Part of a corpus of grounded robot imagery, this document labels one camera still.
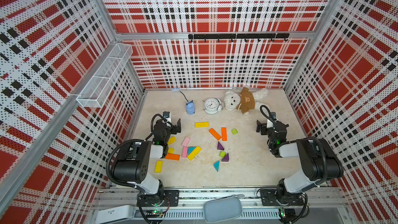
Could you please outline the orange trapezoid block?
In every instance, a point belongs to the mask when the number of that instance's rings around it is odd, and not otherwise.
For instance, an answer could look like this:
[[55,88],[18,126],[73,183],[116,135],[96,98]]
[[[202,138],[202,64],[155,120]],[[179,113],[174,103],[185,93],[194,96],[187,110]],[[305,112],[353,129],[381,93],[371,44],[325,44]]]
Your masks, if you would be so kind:
[[215,131],[213,128],[211,128],[210,130],[209,130],[209,133],[216,139],[216,140],[220,140],[221,139],[221,135],[217,132],[217,131]]

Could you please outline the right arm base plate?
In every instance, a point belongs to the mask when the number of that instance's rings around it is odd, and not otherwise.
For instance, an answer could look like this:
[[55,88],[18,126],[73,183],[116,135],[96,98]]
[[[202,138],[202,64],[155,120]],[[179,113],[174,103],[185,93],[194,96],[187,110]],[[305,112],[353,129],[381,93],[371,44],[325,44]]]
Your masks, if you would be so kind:
[[260,189],[260,199],[263,206],[303,206],[304,199],[301,194],[291,194],[276,189]]

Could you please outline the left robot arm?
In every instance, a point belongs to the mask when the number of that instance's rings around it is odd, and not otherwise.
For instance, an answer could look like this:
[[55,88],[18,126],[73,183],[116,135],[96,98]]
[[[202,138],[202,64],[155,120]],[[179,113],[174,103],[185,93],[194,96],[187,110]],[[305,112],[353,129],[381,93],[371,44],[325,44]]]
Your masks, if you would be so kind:
[[170,112],[155,114],[147,138],[124,141],[110,153],[106,164],[108,179],[116,185],[138,190],[138,207],[176,207],[179,190],[164,189],[162,181],[149,173],[149,162],[166,158],[170,137],[180,132],[180,119],[173,125]]

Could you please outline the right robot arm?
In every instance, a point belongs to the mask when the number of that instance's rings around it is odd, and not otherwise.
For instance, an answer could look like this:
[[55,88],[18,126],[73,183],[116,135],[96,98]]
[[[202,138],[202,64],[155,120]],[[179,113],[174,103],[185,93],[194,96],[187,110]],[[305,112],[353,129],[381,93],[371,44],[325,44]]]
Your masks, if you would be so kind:
[[281,179],[276,188],[259,190],[264,206],[303,205],[305,192],[343,176],[343,165],[326,140],[307,137],[288,141],[288,125],[277,120],[266,105],[260,106],[260,112],[267,123],[257,121],[256,131],[268,137],[271,154],[277,158],[299,158],[301,166],[292,176]]

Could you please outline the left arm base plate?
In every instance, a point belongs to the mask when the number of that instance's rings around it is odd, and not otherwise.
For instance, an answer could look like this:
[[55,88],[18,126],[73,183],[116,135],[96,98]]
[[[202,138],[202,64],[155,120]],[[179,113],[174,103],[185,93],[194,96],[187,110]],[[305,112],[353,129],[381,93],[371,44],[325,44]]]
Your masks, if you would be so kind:
[[179,190],[161,190],[154,195],[137,195],[137,205],[140,207],[174,207],[178,206]]

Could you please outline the purple triangle block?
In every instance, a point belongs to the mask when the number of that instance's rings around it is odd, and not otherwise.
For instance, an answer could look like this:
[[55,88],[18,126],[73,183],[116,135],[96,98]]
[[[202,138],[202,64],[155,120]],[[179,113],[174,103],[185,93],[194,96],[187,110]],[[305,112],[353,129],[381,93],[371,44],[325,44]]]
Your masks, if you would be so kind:
[[229,154],[227,153],[221,160],[222,162],[229,162]]
[[223,145],[220,142],[218,142],[218,144],[217,144],[217,149],[218,150],[224,150],[224,147],[223,147]]

